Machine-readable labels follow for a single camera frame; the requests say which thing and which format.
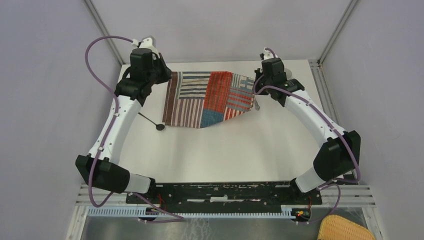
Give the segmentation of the black spoon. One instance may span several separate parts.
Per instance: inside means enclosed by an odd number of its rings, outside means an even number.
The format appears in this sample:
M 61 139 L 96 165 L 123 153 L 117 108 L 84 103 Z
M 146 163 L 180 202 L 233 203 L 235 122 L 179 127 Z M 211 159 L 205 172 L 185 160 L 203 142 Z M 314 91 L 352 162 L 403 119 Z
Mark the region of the black spoon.
M 141 112 L 139 112 L 138 115 L 143 117 L 144 119 L 148 120 L 149 122 L 151 122 L 155 126 L 155 129 L 157 131 L 163 131 L 166 128 L 166 126 L 164 124 L 154 122 L 153 120 L 151 120 L 150 118 L 148 118 L 147 116 L 142 114 Z

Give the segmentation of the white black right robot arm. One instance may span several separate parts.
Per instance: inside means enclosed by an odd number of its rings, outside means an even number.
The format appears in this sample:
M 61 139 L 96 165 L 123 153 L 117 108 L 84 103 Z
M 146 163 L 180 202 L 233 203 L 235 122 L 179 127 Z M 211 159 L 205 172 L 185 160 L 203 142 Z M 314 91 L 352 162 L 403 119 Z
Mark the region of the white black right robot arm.
M 288 191 L 289 199 L 302 204 L 309 198 L 311 190 L 339 181 L 341 175 L 352 170 L 356 170 L 356 178 L 346 182 L 357 183 L 361 176 L 360 135 L 355 130 L 346 131 L 317 107 L 298 80 L 287 78 L 280 58 L 264 58 L 255 73 L 254 94 L 269 95 L 296 116 L 320 147 L 312 167 L 293 180 Z

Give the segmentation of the blue ceramic mug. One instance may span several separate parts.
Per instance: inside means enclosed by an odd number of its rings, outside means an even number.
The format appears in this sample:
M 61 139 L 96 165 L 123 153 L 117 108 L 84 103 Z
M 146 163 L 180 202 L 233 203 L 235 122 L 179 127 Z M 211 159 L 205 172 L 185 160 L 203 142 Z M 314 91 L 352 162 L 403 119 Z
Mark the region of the blue ceramic mug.
M 293 73 L 290 69 L 286 68 L 285 73 L 288 80 L 291 80 L 293 78 Z

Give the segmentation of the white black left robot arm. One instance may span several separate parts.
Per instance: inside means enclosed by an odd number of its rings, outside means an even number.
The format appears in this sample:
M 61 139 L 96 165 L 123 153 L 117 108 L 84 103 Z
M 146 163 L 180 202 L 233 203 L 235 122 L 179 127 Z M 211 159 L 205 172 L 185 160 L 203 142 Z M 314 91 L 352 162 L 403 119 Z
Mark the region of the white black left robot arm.
M 155 84 L 166 83 L 172 72 L 154 46 L 141 46 L 130 54 L 130 66 L 113 91 L 109 116 L 94 146 L 87 155 L 79 155 L 75 165 L 85 183 L 113 193 L 136 192 L 149 204 L 158 191 L 151 177 L 131 173 L 119 166 L 130 127 Z

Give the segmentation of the striped patchwork placemat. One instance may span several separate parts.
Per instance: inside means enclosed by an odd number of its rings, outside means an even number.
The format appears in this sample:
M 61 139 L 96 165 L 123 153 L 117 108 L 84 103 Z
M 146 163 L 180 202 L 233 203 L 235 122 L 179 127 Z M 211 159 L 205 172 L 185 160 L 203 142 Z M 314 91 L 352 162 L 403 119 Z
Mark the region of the striped patchwork placemat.
M 229 71 L 174 71 L 162 120 L 167 126 L 202 129 L 249 112 L 254 79 Z

